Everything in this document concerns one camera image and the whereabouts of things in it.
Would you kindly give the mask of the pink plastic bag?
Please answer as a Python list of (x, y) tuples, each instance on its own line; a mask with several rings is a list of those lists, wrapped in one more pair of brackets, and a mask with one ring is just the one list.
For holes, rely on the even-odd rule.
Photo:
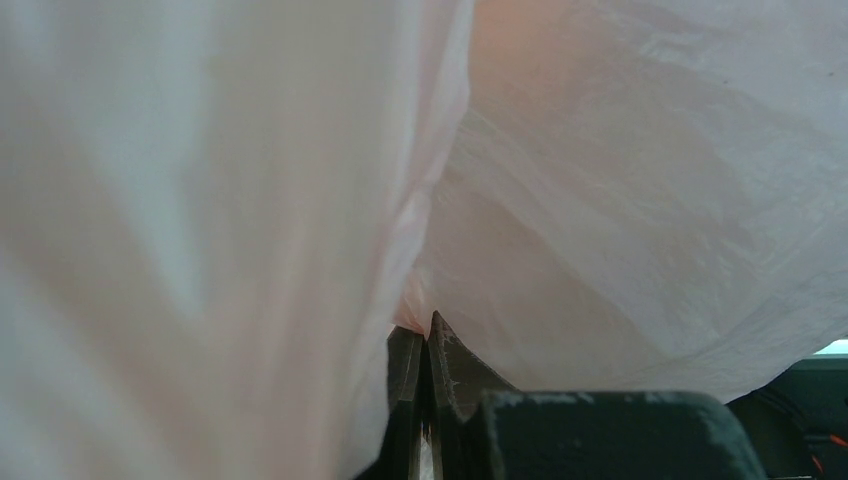
[(845, 335), (846, 3), (2, 3), (3, 478), (350, 478), (433, 312), (723, 402)]

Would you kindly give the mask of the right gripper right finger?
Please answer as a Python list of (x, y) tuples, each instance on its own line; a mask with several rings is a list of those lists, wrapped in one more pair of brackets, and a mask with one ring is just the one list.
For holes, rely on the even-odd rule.
[(485, 423), (475, 418), (487, 391), (515, 387), (471, 352), (439, 312), (427, 340), (428, 433), (437, 479), (491, 479)]

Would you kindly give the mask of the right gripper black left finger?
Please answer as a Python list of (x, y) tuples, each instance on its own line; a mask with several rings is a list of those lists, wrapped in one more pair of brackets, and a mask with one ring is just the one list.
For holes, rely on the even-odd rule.
[(361, 480), (419, 478), (422, 407), (419, 379), (424, 337), (395, 327), (388, 337), (389, 420), (377, 460)]

